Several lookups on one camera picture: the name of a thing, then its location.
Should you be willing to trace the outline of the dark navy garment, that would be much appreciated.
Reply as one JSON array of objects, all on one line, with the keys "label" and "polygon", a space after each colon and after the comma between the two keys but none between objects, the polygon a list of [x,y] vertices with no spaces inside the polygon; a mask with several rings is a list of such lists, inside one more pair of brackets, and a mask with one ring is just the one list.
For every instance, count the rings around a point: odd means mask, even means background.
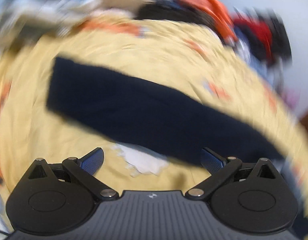
[{"label": "dark navy garment", "polygon": [[203,148],[247,163],[284,159],[248,124],[179,90],[61,57],[52,70],[47,108],[111,140],[195,165]]}]

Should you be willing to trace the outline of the pile of dark red clothes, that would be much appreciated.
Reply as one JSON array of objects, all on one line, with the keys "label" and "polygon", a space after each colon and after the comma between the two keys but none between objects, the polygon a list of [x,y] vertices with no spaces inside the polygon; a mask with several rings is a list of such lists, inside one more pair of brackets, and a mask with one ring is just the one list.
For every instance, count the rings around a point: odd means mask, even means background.
[{"label": "pile of dark red clothes", "polygon": [[234,27],[247,38],[251,54],[259,61],[274,65],[278,59],[292,60],[292,51],[283,20],[272,10],[253,14],[236,12],[232,16]]}]

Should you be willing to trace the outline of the yellow carrot print quilt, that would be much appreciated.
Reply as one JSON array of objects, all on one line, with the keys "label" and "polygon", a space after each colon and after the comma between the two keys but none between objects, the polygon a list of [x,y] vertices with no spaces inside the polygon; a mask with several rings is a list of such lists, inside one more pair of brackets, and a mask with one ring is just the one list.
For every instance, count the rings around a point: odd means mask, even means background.
[{"label": "yellow carrot print quilt", "polygon": [[187,191],[208,147],[246,162],[276,153],[306,198],[308,135],[281,98],[207,28],[102,17],[115,30],[42,36],[0,61],[3,200],[30,163],[101,147],[117,191]]}]

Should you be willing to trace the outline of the orange plastic bag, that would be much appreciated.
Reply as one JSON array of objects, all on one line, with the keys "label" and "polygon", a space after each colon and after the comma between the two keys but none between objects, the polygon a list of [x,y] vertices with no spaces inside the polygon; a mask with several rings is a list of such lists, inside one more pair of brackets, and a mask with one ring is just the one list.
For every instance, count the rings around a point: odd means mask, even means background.
[{"label": "orange plastic bag", "polygon": [[225,5],[218,0],[180,0],[195,9],[198,9],[214,20],[216,31],[227,41],[236,42],[238,38],[234,33],[234,24]]}]

